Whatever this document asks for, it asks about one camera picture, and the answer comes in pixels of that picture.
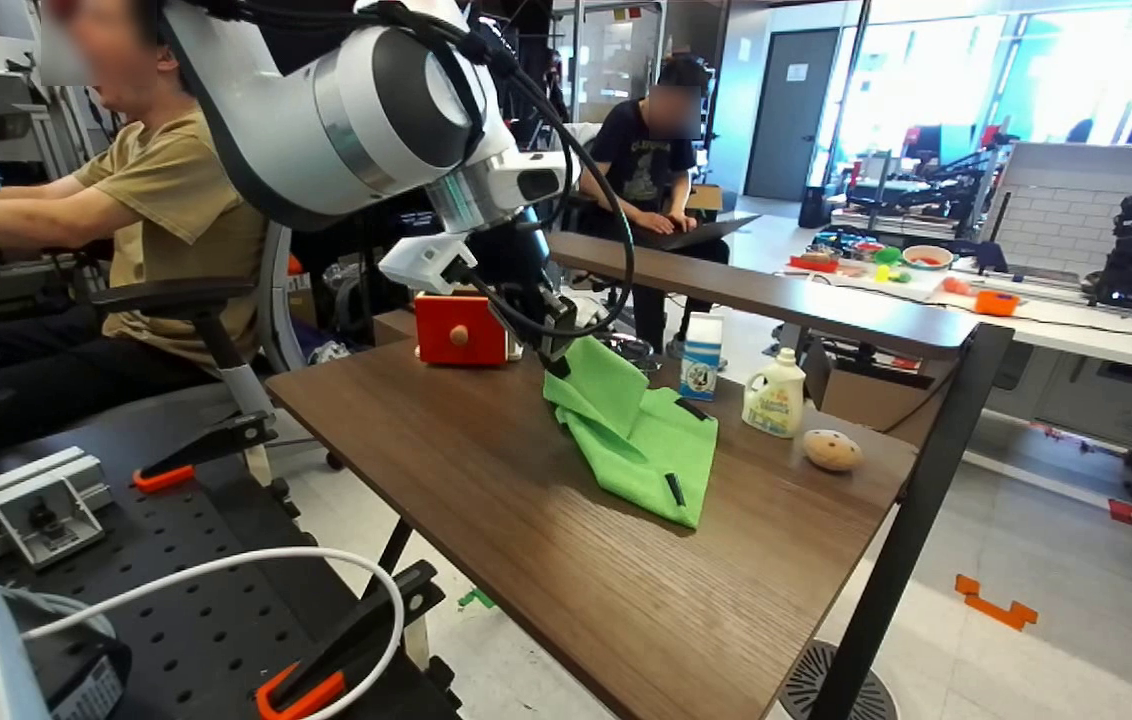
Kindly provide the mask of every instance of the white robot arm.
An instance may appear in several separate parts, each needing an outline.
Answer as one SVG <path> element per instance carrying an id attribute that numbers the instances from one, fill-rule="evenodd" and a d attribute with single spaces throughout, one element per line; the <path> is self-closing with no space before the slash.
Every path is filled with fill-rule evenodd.
<path id="1" fill-rule="evenodd" d="M 202 103 L 235 186 L 286 227 L 318 227 L 425 186 L 440 236 L 400 240 L 385 274 L 451 293 L 444 267 L 475 262 L 470 227 L 572 186 L 562 156 L 525 156 L 501 117 L 493 70 L 459 47 L 451 0 L 360 4 L 339 47 L 280 70 L 242 4 L 165 0 L 165 34 Z"/>

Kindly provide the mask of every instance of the green cloth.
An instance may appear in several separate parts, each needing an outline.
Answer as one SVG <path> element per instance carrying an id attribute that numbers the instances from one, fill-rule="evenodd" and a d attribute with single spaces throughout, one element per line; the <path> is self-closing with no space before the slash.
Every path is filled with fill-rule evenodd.
<path id="1" fill-rule="evenodd" d="M 693 414 L 671 387 L 647 387 L 647 376 L 596 334 L 577 338 L 562 361 L 567 376 L 549 372 L 543 401 L 596 485 L 650 516 L 697 526 L 721 418 Z"/>

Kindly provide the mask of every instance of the small red box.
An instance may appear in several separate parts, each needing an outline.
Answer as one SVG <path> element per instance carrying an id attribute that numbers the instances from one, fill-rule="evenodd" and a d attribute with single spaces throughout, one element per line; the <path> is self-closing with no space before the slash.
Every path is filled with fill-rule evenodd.
<path id="1" fill-rule="evenodd" d="M 510 361 L 510 331 L 489 296 L 417 296 L 417 354 L 434 368 L 494 368 Z"/>

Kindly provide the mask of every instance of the man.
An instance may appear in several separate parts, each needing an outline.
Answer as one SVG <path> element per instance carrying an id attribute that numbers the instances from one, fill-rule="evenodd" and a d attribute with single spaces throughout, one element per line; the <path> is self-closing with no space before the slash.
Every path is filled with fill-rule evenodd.
<path id="1" fill-rule="evenodd" d="M 667 55 L 657 88 L 644 99 L 622 99 L 609 113 L 590 141 L 590 161 L 615 193 L 618 213 L 635 222 L 638 240 L 660 249 L 676 232 L 693 232 L 693 108 L 707 90 L 712 70 L 697 55 Z M 618 220 L 609 207 L 590 173 L 581 174 L 581 193 L 590 201 L 577 227 L 590 236 L 618 236 Z M 683 257 L 726 262 L 726 245 L 707 240 L 676 249 Z M 664 293 L 635 287 L 635 334 L 660 351 L 664 342 Z"/>
<path id="2" fill-rule="evenodd" d="M 181 61 L 158 42 L 147 79 L 104 79 L 93 90 L 129 125 L 80 173 L 0 186 L 0 249 L 44 250 L 116 240 L 113 287 L 200 274 L 256 274 L 264 214 L 232 186 Z M 251 354 L 251 296 L 219 313 Z M 0 447 L 60 431 L 93 413 L 210 379 L 196 326 L 167 317 L 89 309 L 0 326 Z"/>

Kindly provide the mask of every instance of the plastic bottle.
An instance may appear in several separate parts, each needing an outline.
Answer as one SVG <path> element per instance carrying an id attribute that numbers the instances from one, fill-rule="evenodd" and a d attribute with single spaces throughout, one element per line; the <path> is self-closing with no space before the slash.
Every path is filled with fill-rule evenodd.
<path id="1" fill-rule="evenodd" d="M 741 418 L 768 434 L 800 434 L 804 428 L 804 368 L 790 346 L 751 376 Z"/>

